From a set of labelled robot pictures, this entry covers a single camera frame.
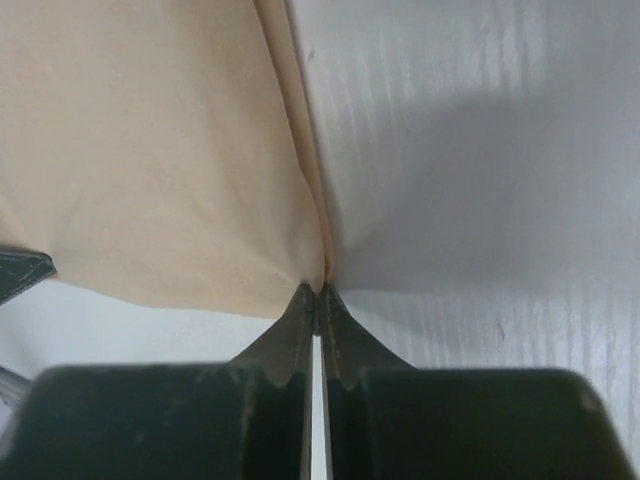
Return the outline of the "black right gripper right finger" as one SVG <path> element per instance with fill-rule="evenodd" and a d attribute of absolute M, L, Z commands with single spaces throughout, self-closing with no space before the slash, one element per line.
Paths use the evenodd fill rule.
<path fill-rule="evenodd" d="M 332 479 L 631 479 L 599 396 L 563 369 L 418 369 L 320 294 Z"/>

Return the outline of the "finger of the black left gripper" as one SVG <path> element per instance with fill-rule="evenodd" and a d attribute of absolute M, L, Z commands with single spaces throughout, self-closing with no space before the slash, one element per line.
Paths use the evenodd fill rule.
<path fill-rule="evenodd" d="M 2 246 L 0 302 L 4 304 L 56 274 L 51 257 L 42 252 Z"/>

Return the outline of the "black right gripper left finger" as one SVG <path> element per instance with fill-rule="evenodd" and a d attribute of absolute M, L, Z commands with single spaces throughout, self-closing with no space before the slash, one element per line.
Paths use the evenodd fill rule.
<path fill-rule="evenodd" d="M 3 385 L 5 479 L 306 479 L 315 296 L 225 363 L 79 365 Z"/>

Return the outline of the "beige t shirt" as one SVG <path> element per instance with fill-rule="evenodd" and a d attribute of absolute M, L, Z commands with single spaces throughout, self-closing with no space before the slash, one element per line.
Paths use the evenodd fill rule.
<path fill-rule="evenodd" d="M 1 241 L 153 307 L 276 318 L 331 236 L 282 1 L 5 1 Z"/>

